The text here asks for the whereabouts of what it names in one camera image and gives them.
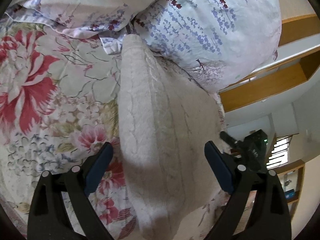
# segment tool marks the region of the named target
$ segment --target floral pillowcase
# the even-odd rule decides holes
[[[13,0],[6,13],[13,20],[45,24],[60,34],[86,39],[103,33],[108,54],[118,53],[119,33],[155,0]]]
[[[215,93],[273,55],[281,15],[278,0],[158,0],[134,27],[152,50]]]

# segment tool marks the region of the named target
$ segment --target screw head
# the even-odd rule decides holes
[[[50,174],[49,171],[44,171],[44,172],[42,172],[42,177],[48,177],[49,174]]]
[[[73,166],[71,170],[72,172],[78,172],[80,171],[80,166]]]
[[[242,164],[240,164],[240,165],[238,165],[238,170],[239,171],[245,171],[247,168],[244,166],[244,165],[242,165]]]
[[[276,176],[276,172],[275,172],[274,170],[270,170],[270,171],[269,171],[269,174],[270,174],[271,176]]]

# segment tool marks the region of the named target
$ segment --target wooden trim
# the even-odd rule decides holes
[[[320,33],[320,20],[315,15],[282,24],[279,46]]]
[[[307,81],[299,63],[220,93],[225,112],[282,93]]]
[[[300,64],[306,78],[309,80],[320,65],[320,51],[303,57],[300,60]]]
[[[284,64],[287,64],[287,63],[289,63],[289,62],[292,62],[292,61],[294,61],[294,60],[296,60],[296,59],[298,59],[298,58],[302,58],[302,57],[309,56],[309,55],[311,55],[311,54],[313,54],[313,53],[315,53],[315,52],[318,52],[318,51],[320,51],[320,46],[317,47],[317,48],[308,50],[308,51],[305,52],[305,53],[302,53],[302,54],[296,55],[296,56],[294,56],[294,57],[288,58],[288,59],[286,59],[286,60],[284,60],[284,61],[282,61],[282,62],[276,63],[276,64],[274,64],[274,65],[272,65],[272,66],[270,66],[270,67],[261,69],[261,70],[259,70],[259,71],[254,72],[254,73],[251,73],[251,74],[247,75],[245,78],[243,78],[243,79],[239,80],[238,82],[233,83],[233,84],[231,84],[231,85],[229,85],[229,86],[227,86],[227,87],[231,87],[231,86],[233,86],[233,85],[235,85],[235,84],[238,84],[238,83],[240,83],[240,82],[242,82],[242,81],[245,81],[245,80],[247,80],[247,79],[249,79],[249,78],[253,78],[253,77],[258,76],[258,75],[260,75],[260,74],[262,74],[262,73],[265,73],[265,72],[268,72],[268,71],[273,70],[273,69],[275,69],[275,68],[278,68],[278,67],[280,67],[281,65],[284,65]]]
[[[313,13],[313,14],[300,15],[300,16],[296,16],[296,17],[284,19],[284,20],[282,20],[282,24],[288,23],[288,22],[297,21],[297,20],[302,20],[302,19],[305,19],[305,18],[316,17],[316,16],[317,16],[317,15],[316,15],[315,13]]]
[[[303,179],[304,179],[304,166],[298,169],[298,180],[297,180],[297,187],[296,187],[297,201],[295,201],[291,207],[291,210],[290,210],[291,219],[293,218],[297,210],[297,206],[298,206],[301,191],[302,191]]]
[[[298,170],[300,168],[304,167],[304,161],[303,160],[297,160],[293,163],[289,163],[280,167],[276,167],[273,170],[278,174],[278,176],[280,175],[284,175],[287,174],[291,171],[295,171]]]
[[[283,139],[288,139],[289,137],[294,136],[294,135],[297,135],[297,134],[299,134],[299,133],[297,132],[297,133],[289,134],[289,135],[286,135],[286,136],[280,136],[280,137],[277,137],[277,140],[278,140],[279,138],[281,138],[281,140],[283,140]]]

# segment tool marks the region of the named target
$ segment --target blue gripper pad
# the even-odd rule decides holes
[[[87,176],[85,177],[84,193],[88,197],[90,193],[97,190],[99,183],[106,172],[113,157],[113,147],[109,143],[100,153]]]
[[[222,190],[228,192],[231,195],[234,191],[232,174],[223,161],[219,149],[212,141],[208,141],[204,145],[204,156],[207,158],[207,161],[213,173],[215,174]]]

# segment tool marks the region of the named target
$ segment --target wooden shelf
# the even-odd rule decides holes
[[[283,174],[287,174],[291,171],[295,171],[295,170],[298,170],[300,168],[304,167],[304,161],[303,160],[297,160],[293,163],[289,163],[289,164],[286,164],[284,166],[280,166],[280,167],[277,167],[275,169],[273,169],[277,174],[278,176],[280,175],[283,175]]]
[[[300,191],[298,190],[298,191],[296,191],[295,195],[292,198],[287,199],[288,205],[292,204],[292,203],[295,203],[295,202],[298,202],[299,201],[299,195],[300,195]]]

